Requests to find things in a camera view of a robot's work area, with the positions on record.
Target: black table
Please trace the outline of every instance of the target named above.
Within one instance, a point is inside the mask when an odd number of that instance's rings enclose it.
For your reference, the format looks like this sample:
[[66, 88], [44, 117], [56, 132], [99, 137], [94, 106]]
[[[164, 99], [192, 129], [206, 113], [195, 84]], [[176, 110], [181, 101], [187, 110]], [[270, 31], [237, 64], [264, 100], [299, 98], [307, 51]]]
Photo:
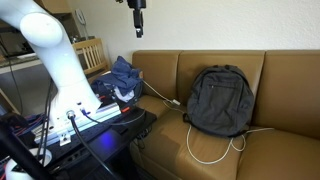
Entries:
[[[143, 109], [135, 108], [120, 117], [108, 120], [108, 122], [121, 124], [133, 119], [137, 120], [123, 125], [99, 124], [81, 132], [93, 151], [123, 179], [139, 179], [128, 145], [139, 133], [151, 126], [156, 116]], [[107, 171], [90, 155], [76, 135], [71, 137], [71, 143], [62, 147], [59, 143], [55, 143], [48, 149], [53, 159], [47, 169], [55, 176], [77, 180], [110, 179]]]

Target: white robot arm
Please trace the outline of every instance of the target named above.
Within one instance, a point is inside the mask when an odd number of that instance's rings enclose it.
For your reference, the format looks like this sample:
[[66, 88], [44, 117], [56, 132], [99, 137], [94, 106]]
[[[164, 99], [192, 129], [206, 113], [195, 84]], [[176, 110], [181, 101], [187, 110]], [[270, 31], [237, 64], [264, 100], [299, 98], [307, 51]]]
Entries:
[[58, 93], [51, 102], [50, 126], [60, 129], [66, 113], [95, 113], [101, 102], [92, 92], [69, 38], [61, 25], [33, 0], [0, 0], [0, 19], [19, 29], [38, 55]]

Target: wall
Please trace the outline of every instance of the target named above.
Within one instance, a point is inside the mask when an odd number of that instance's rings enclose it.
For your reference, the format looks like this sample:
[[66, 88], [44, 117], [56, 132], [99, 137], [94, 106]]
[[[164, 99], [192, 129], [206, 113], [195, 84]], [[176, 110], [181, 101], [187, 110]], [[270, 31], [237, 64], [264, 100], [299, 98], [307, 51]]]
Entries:
[[114, 62], [138, 49], [319, 49], [318, 0], [147, 0], [137, 39], [126, 0], [69, 0]]

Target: gray backpack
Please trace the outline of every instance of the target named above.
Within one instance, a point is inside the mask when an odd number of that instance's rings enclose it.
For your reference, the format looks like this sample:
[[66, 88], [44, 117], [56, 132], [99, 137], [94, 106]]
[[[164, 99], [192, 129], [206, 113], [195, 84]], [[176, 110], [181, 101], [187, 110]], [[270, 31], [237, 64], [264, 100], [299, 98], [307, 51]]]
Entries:
[[213, 66], [195, 79], [183, 115], [199, 130], [222, 137], [246, 132], [251, 120], [254, 96], [243, 72], [236, 66]]

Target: couch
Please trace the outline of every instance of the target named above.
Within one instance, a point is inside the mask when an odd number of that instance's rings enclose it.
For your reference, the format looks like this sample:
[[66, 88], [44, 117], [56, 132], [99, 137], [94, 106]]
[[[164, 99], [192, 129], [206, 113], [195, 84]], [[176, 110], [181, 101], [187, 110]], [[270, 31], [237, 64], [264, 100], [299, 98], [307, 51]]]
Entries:
[[[159, 94], [181, 105], [163, 102], [144, 86], [138, 105], [157, 115], [152, 131], [132, 144], [134, 162], [156, 179], [318, 180], [320, 179], [319, 50], [140, 50], [132, 55], [144, 80]], [[196, 75], [205, 67], [232, 64], [246, 75], [255, 96], [251, 129], [245, 141], [233, 140], [225, 158], [202, 164], [189, 153], [190, 125], [182, 112]], [[214, 161], [230, 139], [191, 128], [189, 145], [201, 161]]]

